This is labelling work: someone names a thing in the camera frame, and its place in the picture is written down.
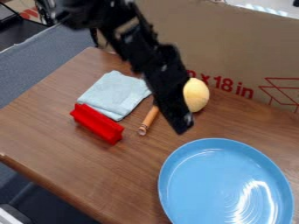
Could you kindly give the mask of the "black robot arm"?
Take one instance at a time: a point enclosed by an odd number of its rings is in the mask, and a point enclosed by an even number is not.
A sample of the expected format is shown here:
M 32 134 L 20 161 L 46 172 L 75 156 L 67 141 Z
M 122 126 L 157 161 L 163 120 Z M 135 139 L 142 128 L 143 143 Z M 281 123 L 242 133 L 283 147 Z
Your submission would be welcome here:
M 51 0 L 51 18 L 73 29 L 97 28 L 154 94 L 178 134 L 194 125 L 183 97 L 190 75 L 175 45 L 162 44 L 135 0 Z

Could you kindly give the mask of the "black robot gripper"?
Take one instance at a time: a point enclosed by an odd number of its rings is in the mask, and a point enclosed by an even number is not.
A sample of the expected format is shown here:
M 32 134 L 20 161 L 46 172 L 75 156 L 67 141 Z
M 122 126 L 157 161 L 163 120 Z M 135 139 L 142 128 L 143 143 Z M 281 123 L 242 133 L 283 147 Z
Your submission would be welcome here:
M 174 45 L 131 44 L 129 61 L 135 72 L 145 75 L 155 103 L 178 135 L 194 125 L 193 112 L 183 99 L 189 80 L 181 53 Z

